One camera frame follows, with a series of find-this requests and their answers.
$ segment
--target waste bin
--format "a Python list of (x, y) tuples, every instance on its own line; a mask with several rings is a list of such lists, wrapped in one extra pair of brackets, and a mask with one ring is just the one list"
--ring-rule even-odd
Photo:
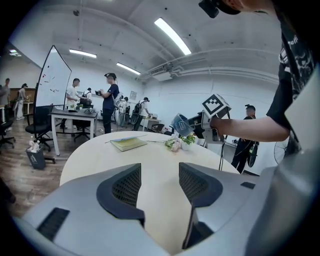
[(46, 167), (46, 160), (44, 156), (44, 148), (40, 147), (37, 153), (33, 153), (28, 149), (25, 151), (28, 155), (30, 163), (34, 169), (43, 170)]

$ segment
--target green notebook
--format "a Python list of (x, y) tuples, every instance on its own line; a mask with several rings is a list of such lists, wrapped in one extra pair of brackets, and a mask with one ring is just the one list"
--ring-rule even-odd
[(132, 150), (132, 149), (135, 149), (135, 148), (138, 148), (138, 147), (141, 147), (143, 145), (148, 144), (146, 141), (143, 141), (138, 138), (111, 140), (110, 142), (122, 152)]

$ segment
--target fluorescent light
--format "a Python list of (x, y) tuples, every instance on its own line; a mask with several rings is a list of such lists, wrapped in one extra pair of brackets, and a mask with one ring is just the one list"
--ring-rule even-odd
[(125, 66), (125, 65), (123, 65), (123, 64), (121, 64), (121, 63), (119, 63), (119, 62), (118, 62), (116, 65), (119, 66), (119, 67), (121, 67), (121, 68), (124, 68), (124, 69), (126, 69), (126, 70), (129, 70), (129, 71), (135, 73), (136, 75), (141, 75), (140, 72), (135, 71), (134, 69), (132, 69), (132, 68), (130, 68), (130, 67), (128, 67), (128, 66)]
[(162, 29), (176, 43), (176, 45), (181, 49), (181, 51), (183, 51), (184, 55), (191, 54), (191, 51), (186, 46), (185, 42), (162, 18), (156, 20), (154, 24), (156, 24), (160, 29)]
[(73, 50), (73, 49), (69, 49), (69, 51), (70, 51), (70, 53), (73, 53), (73, 54), (80, 54), (80, 55), (85, 55), (85, 56), (92, 57), (92, 58), (97, 58), (96, 54), (87, 53), (87, 52), (80, 51), (80, 50)]

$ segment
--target rolling whiteboard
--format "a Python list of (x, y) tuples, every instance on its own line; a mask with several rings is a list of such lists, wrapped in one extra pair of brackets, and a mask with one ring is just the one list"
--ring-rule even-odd
[(35, 106), (64, 105), (71, 72), (53, 45), (42, 67)]

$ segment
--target black t-shirt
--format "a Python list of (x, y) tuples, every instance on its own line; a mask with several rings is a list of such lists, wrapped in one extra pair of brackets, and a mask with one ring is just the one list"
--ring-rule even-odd
[(119, 94), (119, 87), (115, 83), (112, 84), (108, 90), (108, 93), (111, 93), (111, 95), (108, 98), (105, 98), (103, 100), (102, 108), (106, 110), (113, 110), (115, 108), (114, 105), (114, 99), (112, 98), (112, 95), (114, 98), (116, 98)]
[(279, 86), (266, 115), (279, 125), (291, 130), (285, 153), (287, 156), (300, 151), (301, 147), (285, 117), (285, 111), (306, 86), (314, 71), (315, 62), (313, 54), (306, 44), (295, 35), (280, 17), (279, 20), (282, 31), (282, 49), (279, 55)]
[[(244, 118), (244, 120), (252, 120), (252, 119), (256, 119), (256, 117), (251, 117), (251, 116), (246, 116)], [(236, 148), (238, 150), (248, 150), (250, 149), (250, 147), (254, 144), (253, 140), (248, 140), (246, 139), (245, 141), (242, 138), (239, 138), (238, 144), (236, 146)]]

